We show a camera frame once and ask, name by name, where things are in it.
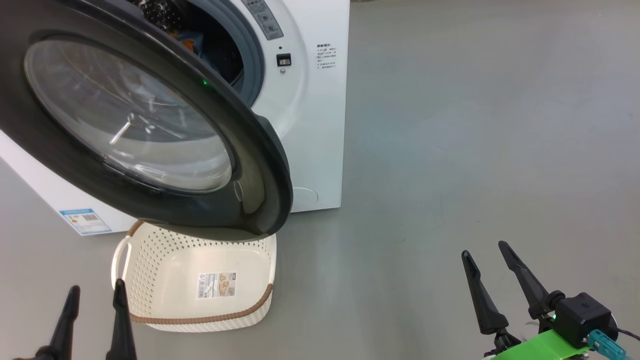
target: white plastic basket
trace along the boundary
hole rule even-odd
[[[139,221],[116,248],[111,284],[119,277],[125,281],[134,322],[164,331],[223,331],[255,325],[265,317],[275,270],[275,235],[225,243]]]

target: product label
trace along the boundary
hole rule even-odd
[[[198,299],[230,297],[236,295],[236,273],[198,275]]]
[[[60,211],[62,217],[74,227],[80,235],[110,233],[111,229],[93,209],[76,209]]]
[[[269,5],[265,0],[242,0],[243,4],[249,9],[255,20],[260,24],[264,36],[267,40],[281,38],[284,36],[278,21],[273,16]]]
[[[318,69],[330,69],[335,67],[335,59],[338,49],[331,44],[317,44],[316,67]]]

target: clothes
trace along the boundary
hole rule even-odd
[[[198,57],[204,60],[213,70],[216,72],[218,69],[213,64],[213,62],[204,54],[202,51],[202,46],[204,43],[204,35],[202,33],[190,30],[184,31],[174,31],[169,33],[174,39],[178,40],[182,43],[182,45],[186,46],[189,50],[193,51]]]

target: gray floor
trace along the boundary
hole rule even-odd
[[[342,208],[279,233],[263,322],[135,325],[139,358],[479,359],[463,249],[512,332],[535,332],[499,240],[640,332],[639,19],[636,0],[353,4]],[[4,163],[0,179],[0,357],[33,355],[79,284],[74,358],[103,359],[121,236],[80,238]]]

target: washing machine door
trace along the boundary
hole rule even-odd
[[[292,188],[277,134],[125,0],[0,2],[0,128],[62,178],[179,233],[275,233]]]

